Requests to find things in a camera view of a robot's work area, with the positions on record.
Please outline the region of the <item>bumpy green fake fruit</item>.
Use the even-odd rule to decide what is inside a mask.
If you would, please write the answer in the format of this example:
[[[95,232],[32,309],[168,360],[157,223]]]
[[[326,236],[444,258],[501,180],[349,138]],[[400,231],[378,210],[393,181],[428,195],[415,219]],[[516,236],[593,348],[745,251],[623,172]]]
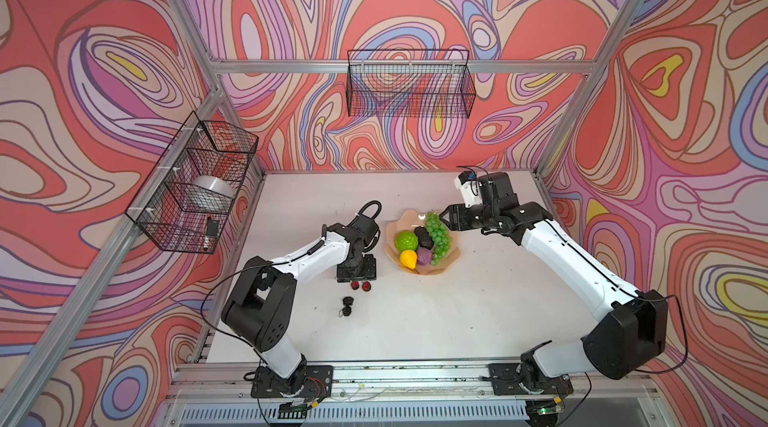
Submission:
[[[399,232],[394,241],[395,248],[399,252],[416,251],[419,246],[419,238],[413,231]]]

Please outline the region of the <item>red fake cherry pair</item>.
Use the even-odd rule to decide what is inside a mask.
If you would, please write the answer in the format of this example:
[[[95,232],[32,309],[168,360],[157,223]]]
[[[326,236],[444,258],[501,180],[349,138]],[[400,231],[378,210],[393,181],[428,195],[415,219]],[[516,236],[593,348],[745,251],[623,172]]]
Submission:
[[[362,290],[363,292],[369,292],[372,289],[372,285],[369,281],[352,281],[350,286],[353,290]]]

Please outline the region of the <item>purple fake fruit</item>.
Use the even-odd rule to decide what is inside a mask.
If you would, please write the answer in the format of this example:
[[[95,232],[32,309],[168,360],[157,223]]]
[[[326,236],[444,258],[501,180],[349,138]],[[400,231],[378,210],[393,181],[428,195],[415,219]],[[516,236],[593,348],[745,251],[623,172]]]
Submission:
[[[427,266],[432,263],[433,260],[433,252],[430,249],[419,247],[416,251],[417,254],[417,264],[419,266]]]

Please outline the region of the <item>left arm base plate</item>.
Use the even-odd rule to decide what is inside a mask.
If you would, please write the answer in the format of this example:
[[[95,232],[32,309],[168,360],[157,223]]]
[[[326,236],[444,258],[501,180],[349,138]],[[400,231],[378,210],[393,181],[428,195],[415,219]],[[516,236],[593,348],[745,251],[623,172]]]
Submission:
[[[266,366],[244,376],[251,382],[255,399],[322,399],[332,393],[334,367],[330,364],[299,366],[289,378],[282,378]]]

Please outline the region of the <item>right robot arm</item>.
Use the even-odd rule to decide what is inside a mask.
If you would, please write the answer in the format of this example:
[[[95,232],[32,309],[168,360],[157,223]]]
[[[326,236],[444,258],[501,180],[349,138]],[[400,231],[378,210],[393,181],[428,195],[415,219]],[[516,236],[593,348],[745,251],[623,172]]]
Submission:
[[[600,264],[536,202],[522,203],[503,172],[465,166],[455,180],[459,204],[439,216],[451,231],[477,230],[512,240],[540,259],[577,295],[595,327],[569,342],[543,342],[520,358],[511,383],[530,395],[576,373],[620,380],[666,349],[668,300],[641,291]]]

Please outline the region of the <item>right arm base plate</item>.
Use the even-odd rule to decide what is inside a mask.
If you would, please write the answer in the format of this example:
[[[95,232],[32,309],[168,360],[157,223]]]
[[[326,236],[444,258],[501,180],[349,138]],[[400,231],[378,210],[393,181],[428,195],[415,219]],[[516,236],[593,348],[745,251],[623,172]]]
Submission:
[[[534,364],[492,363],[483,379],[491,383],[494,394],[567,397],[573,386],[566,376],[546,377]]]

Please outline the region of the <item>yellow fake pear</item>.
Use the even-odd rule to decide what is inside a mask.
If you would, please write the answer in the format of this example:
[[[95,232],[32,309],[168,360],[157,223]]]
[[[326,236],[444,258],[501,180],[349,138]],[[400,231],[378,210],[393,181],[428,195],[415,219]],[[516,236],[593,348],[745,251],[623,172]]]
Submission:
[[[418,266],[419,257],[414,250],[403,250],[399,255],[399,264],[409,270],[415,270]]]

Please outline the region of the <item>dark fake avocado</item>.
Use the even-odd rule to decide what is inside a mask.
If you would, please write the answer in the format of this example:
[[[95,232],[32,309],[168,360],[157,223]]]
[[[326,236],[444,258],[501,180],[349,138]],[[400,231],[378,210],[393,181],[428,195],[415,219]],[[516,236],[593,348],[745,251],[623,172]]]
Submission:
[[[430,233],[424,226],[416,227],[413,230],[413,233],[417,237],[419,247],[424,247],[430,250],[434,247],[434,240],[432,239]]]

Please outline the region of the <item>green fake grape bunch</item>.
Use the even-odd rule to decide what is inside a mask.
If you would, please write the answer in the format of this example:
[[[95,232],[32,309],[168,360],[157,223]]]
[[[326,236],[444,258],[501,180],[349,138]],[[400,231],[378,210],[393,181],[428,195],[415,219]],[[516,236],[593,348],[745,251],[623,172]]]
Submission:
[[[448,227],[442,222],[440,217],[434,213],[429,212],[425,219],[425,228],[430,239],[433,242],[432,261],[433,265],[436,265],[442,259],[444,259],[452,245],[452,238]]]

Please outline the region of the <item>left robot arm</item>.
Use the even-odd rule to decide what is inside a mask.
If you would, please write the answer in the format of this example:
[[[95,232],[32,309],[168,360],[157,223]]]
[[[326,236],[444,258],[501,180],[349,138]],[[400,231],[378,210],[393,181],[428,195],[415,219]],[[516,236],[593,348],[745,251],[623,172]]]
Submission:
[[[372,250],[381,235],[381,210],[380,201],[369,201],[349,223],[323,226],[316,241],[283,257],[255,256],[237,275],[221,321],[255,351],[273,378],[306,379],[306,357],[287,336],[299,285],[328,270],[339,283],[362,285],[377,278]]]

